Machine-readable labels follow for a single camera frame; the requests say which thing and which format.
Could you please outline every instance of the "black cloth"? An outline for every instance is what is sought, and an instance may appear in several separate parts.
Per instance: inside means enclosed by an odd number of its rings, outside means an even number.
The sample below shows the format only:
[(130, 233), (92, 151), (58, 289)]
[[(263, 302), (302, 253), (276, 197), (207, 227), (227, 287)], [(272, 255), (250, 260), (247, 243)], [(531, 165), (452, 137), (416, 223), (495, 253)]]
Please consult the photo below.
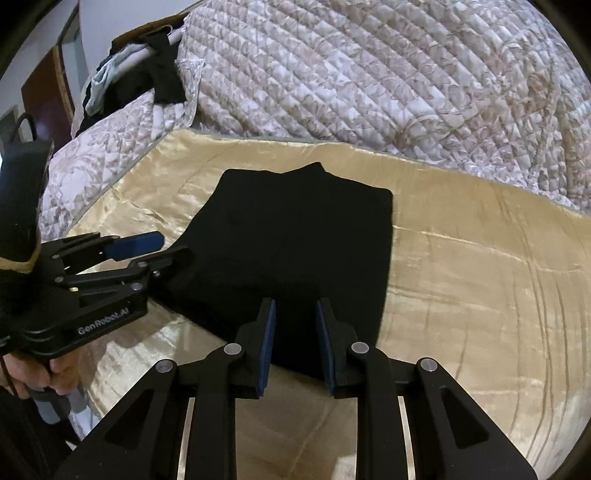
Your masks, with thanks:
[(320, 163), (284, 174), (227, 170), (176, 245), (191, 264), (155, 298), (226, 341), (277, 301), (275, 364), (322, 378), (315, 304), (375, 345), (388, 284), (392, 193)]
[[(154, 103), (166, 105), (186, 101), (183, 84), (178, 77), (174, 61), (178, 55), (180, 42), (171, 45), (166, 31), (143, 37), (145, 42), (155, 50), (154, 55), (136, 65), (123, 75), (117, 82), (109, 85), (105, 91), (103, 109), (96, 115), (88, 115), (85, 110), (84, 119), (76, 136), (88, 130), (95, 123), (120, 110), (145, 92), (154, 89)], [(101, 62), (99, 69), (108, 61)], [(90, 84), (86, 88), (86, 96), (82, 102), (85, 108), (90, 99)]]
[(67, 420), (47, 425), (32, 400), (0, 388), (0, 478), (50, 480), (72, 452), (66, 439), (77, 443)]

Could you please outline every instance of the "satin bedspread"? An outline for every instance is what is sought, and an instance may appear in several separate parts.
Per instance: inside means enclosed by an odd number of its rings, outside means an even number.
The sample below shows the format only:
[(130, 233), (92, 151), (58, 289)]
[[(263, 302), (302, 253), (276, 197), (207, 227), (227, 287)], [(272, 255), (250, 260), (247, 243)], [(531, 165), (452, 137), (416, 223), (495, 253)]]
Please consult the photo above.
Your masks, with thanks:
[[(516, 187), (346, 144), (180, 130), (108, 190), (71, 234), (157, 229), (170, 245), (226, 169), (285, 172), (315, 161), (394, 194), (378, 347), (410, 362), (436, 358), (547, 478), (591, 416), (590, 218)], [(148, 315), (86, 348), (90, 405), (102, 416), (157, 360), (182, 364), (221, 344), (150, 303)], [(236, 405), (240, 479), (353, 479), (355, 411), (355, 401), (331, 399), (321, 382), (271, 367), (264, 398)]]

